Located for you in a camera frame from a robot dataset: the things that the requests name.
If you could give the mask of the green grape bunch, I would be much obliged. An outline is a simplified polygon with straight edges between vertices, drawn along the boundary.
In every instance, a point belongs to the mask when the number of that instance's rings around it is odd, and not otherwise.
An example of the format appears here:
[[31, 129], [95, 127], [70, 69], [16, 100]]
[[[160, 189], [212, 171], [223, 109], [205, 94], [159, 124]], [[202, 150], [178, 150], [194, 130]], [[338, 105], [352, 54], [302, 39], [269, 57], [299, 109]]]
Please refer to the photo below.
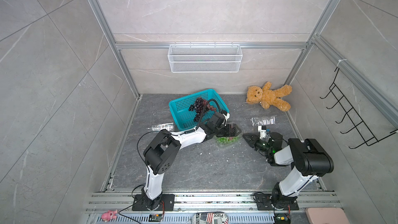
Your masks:
[[226, 138], [227, 137], [216, 138], [217, 144], [220, 146], [229, 146], [229, 145], [236, 143], [240, 139], [240, 137], [238, 137], [237, 140], [228, 141]]

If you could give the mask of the dark purple grape bunch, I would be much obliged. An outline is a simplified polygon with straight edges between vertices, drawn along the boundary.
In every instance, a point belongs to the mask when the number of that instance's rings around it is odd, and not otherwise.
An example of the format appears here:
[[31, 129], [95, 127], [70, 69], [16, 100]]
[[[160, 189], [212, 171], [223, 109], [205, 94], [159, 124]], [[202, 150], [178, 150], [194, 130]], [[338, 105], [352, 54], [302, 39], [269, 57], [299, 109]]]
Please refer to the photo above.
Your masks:
[[195, 117], [193, 119], [194, 122], [198, 122], [200, 119], [201, 114], [203, 116], [209, 112], [213, 111], [216, 112], [217, 109], [212, 105], [207, 103], [207, 100], [203, 99], [202, 97], [198, 97], [193, 104], [189, 106], [188, 109], [190, 112], [196, 112]]

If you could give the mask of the teal plastic basket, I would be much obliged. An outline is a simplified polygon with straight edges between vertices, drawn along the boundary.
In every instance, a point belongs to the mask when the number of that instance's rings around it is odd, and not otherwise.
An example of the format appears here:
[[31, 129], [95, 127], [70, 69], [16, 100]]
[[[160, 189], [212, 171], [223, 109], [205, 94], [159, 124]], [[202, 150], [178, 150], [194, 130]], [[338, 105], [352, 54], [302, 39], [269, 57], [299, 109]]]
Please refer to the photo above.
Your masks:
[[229, 112], [226, 103], [214, 89], [207, 89], [172, 100], [169, 102], [170, 112], [180, 131], [194, 128], [198, 124], [200, 113], [194, 108], [198, 98], [202, 98], [205, 101], [214, 99], [221, 110]]

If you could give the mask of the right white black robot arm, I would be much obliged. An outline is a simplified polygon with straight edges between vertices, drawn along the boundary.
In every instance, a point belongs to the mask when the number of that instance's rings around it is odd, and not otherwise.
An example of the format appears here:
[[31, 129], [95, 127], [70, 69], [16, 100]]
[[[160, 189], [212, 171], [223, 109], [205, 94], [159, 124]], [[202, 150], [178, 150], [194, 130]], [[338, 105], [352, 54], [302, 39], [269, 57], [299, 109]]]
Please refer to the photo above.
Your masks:
[[312, 181], [332, 173], [334, 162], [315, 139], [288, 139], [277, 132], [265, 138], [259, 134], [243, 135], [247, 144], [263, 155], [273, 167], [291, 167], [288, 176], [276, 183], [271, 194], [254, 193], [259, 210], [277, 210], [292, 207], [297, 210], [296, 199]]

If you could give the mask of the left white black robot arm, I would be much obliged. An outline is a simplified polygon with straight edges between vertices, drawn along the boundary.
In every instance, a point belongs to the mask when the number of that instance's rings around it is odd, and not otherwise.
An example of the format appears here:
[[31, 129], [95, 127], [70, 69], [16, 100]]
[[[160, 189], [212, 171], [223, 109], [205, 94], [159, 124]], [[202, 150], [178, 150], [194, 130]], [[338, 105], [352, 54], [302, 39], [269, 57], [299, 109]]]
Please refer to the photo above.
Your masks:
[[217, 138], [234, 138], [241, 134], [235, 123], [228, 123], [229, 113], [214, 113], [203, 123], [186, 131], [170, 132], [163, 129], [157, 133], [143, 152], [146, 165], [146, 184], [142, 189], [143, 201], [149, 210], [161, 203], [164, 173], [171, 167], [183, 148]]

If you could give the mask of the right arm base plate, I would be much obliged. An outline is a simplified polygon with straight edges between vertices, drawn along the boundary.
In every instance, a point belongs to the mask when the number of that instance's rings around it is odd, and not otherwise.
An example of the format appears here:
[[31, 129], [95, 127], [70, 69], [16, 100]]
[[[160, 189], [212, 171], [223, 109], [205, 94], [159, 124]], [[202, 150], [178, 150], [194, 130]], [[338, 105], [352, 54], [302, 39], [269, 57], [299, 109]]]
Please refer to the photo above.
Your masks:
[[253, 199], [259, 211], [298, 211], [297, 197], [286, 197], [278, 194], [255, 192]]

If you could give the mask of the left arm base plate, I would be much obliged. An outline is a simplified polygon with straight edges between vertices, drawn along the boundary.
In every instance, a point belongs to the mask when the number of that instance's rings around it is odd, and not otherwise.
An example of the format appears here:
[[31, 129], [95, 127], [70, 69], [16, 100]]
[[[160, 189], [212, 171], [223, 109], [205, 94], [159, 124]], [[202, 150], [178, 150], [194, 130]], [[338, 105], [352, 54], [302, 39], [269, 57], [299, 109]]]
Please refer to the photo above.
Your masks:
[[147, 197], [146, 194], [135, 195], [132, 211], [172, 211], [175, 204], [175, 195], [160, 194], [154, 200]]

